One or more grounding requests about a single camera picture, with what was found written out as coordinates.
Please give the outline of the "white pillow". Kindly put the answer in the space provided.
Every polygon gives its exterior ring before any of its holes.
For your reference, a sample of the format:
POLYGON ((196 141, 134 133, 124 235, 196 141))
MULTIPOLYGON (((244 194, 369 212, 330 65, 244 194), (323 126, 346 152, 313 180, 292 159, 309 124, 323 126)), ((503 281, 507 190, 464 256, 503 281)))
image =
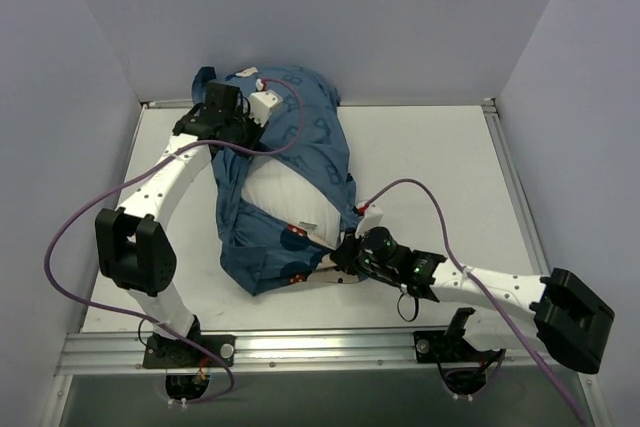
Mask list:
POLYGON ((304 229, 322 245, 338 246, 341 234, 338 209, 311 182, 279 160, 254 159, 241 197, 271 217, 304 229))

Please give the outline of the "blue cartoon print pillowcase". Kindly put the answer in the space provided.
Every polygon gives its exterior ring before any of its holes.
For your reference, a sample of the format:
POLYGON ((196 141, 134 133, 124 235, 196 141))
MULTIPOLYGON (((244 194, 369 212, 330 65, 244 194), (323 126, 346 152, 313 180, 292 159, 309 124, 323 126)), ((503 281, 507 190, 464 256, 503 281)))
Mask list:
POLYGON ((256 90, 262 79, 283 103, 270 117, 259 141, 259 155, 246 157, 230 149, 212 161, 217 187, 216 227, 221 241, 220 265, 244 291, 257 296, 298 282, 357 283, 364 277, 340 271, 331 260, 349 229, 356 230, 356 181, 349 171, 350 149, 338 118, 337 89, 321 74, 299 66, 250 67, 225 77, 201 68, 191 96, 199 103, 205 86, 217 81, 256 90), (300 227, 271 217, 241 197, 251 162, 271 157, 312 183, 341 214, 336 248, 322 245, 300 227))

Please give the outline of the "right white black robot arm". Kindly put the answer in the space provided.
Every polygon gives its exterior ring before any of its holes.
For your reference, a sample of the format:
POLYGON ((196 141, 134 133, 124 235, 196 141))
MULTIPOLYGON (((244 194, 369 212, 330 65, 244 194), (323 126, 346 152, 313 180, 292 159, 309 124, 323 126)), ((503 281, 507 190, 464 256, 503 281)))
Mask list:
POLYGON ((455 359, 476 351, 532 349, 576 372, 599 372, 614 323, 613 309, 580 277, 507 274, 457 267, 443 255, 396 242, 385 227, 348 231, 331 253, 337 268, 398 289, 415 301, 459 304, 444 347, 455 359))

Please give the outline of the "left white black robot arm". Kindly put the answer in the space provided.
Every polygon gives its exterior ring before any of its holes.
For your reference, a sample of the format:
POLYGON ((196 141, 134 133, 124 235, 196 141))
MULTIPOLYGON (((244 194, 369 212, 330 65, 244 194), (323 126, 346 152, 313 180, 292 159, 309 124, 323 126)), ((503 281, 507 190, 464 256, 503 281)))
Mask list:
POLYGON ((186 307, 173 278, 177 255, 166 227, 199 173, 230 144, 254 151, 281 98, 266 91, 210 81, 205 98, 174 125, 148 180, 115 209, 101 210, 95 232, 101 274, 126 291, 149 317, 158 342, 179 366, 202 352, 199 322, 186 307))

